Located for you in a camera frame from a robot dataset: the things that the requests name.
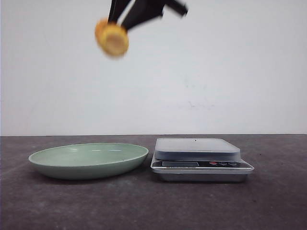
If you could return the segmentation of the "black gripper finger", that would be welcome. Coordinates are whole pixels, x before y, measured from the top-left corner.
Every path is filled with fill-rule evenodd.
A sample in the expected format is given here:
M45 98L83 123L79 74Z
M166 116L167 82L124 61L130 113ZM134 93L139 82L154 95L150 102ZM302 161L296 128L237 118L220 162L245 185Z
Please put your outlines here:
M136 0L121 26L128 31L141 23L163 16L164 6L160 0Z
M108 23L117 23L119 17L131 0L112 0L108 15Z

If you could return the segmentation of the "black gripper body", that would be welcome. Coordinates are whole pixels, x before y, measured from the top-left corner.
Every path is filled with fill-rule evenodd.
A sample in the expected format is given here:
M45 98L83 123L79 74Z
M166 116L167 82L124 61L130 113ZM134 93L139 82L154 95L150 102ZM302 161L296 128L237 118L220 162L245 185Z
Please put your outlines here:
M188 13L186 4L178 0L145 0L145 9L143 10L142 17L154 18L163 16L163 9L165 6L174 10L180 16L185 16Z

